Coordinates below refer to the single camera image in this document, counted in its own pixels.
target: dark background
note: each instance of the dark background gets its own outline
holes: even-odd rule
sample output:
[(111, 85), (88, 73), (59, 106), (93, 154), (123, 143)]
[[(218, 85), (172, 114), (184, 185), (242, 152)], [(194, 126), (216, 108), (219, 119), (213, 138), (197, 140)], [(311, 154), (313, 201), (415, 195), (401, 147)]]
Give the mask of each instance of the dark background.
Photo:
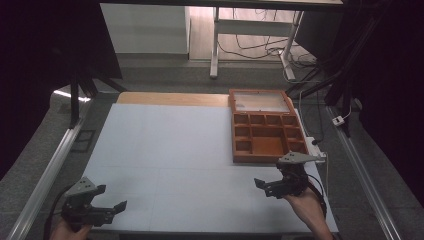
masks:
[(422, 1), (393, 1), (359, 56), (353, 82), (363, 127), (422, 206), (423, 12)]
[(94, 1), (1, 1), (0, 35), (2, 178), (43, 120), (53, 91), (76, 70), (121, 73)]

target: tray compartment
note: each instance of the tray compartment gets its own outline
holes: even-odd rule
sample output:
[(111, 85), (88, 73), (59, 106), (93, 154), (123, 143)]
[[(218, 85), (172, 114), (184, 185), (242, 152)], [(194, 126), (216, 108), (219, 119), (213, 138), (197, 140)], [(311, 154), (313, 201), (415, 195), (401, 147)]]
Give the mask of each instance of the tray compartment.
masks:
[(305, 143), (303, 142), (289, 142), (289, 149), (292, 152), (300, 152), (300, 153), (308, 154)]
[(282, 126), (280, 115), (267, 115), (266, 123), (270, 126)]
[(234, 137), (236, 140), (250, 139), (250, 128), (249, 127), (235, 127)]
[(252, 154), (282, 156), (287, 152), (282, 128), (252, 127)]
[(299, 127), (299, 122), (296, 116), (282, 116), (283, 125), (287, 127)]
[(236, 154), (252, 154), (252, 143), (250, 141), (236, 141)]
[(265, 116), (264, 115), (250, 115), (250, 124), (251, 125), (265, 125)]
[(302, 141), (302, 131), (300, 128), (285, 128), (288, 141)]
[(249, 115), (247, 114), (234, 114), (235, 125), (249, 125)]

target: white table surface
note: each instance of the white table surface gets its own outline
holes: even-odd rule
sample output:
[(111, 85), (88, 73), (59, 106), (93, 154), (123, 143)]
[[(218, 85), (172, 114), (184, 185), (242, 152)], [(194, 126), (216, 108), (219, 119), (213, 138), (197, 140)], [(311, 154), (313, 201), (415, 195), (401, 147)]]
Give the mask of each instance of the white table surface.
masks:
[[(83, 176), (106, 192), (95, 207), (128, 200), (101, 229), (116, 231), (310, 232), (285, 200), (254, 178), (281, 180), (274, 165), (232, 162), (229, 107), (114, 104)], [(315, 163), (306, 171), (319, 178)], [(328, 206), (327, 223), (338, 232)]]

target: table leg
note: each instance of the table leg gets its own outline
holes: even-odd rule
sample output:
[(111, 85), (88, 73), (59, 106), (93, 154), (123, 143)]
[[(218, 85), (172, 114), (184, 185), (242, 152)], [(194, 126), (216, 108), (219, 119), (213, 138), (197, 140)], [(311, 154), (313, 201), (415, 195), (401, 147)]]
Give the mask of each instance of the table leg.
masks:
[(280, 59), (284, 66), (284, 72), (286, 73), (287, 80), (295, 80), (293, 70), (289, 62), (290, 48), (292, 47), (294, 37), (296, 36), (297, 28), (299, 27), (300, 18), (302, 17), (303, 12), (299, 12), (293, 22), (292, 29), (290, 31), (289, 38), (287, 39), (287, 45), (284, 48), (284, 51), (280, 51)]
[(213, 30), (213, 47), (211, 57), (211, 72), (210, 78), (218, 77), (218, 27), (219, 27), (219, 8), (213, 8), (214, 30)]

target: wooden compartment tray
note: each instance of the wooden compartment tray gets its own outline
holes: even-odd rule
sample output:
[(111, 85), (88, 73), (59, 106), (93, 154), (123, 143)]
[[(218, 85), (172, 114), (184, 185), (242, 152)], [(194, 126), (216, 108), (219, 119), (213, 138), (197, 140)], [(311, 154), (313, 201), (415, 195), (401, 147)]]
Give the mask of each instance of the wooden compartment tray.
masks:
[[(246, 107), (245, 103), (238, 102), (234, 93), (246, 93), (243, 97), (250, 97), (246, 102), (250, 101), (254, 103), (258, 109)], [(260, 93), (272, 93), (276, 94), (276, 96), (281, 96), (279, 101), (286, 104), (284, 106), (285, 111), (264, 111), (263, 109), (273, 109), (273, 107), (267, 106), (267, 99), (263, 102), (254, 100), (256, 97), (255, 94)], [(289, 151), (308, 153), (297, 115), (284, 92), (270, 90), (230, 90), (230, 101), (233, 111), (232, 139), (234, 162), (275, 163), (278, 158)], [(272, 99), (272, 101), (271, 104), (274, 106), (281, 105), (280, 103), (276, 104), (275, 99)], [(243, 110), (249, 109), (253, 111), (240, 111), (240, 109), (237, 109), (239, 106), (242, 106)]]

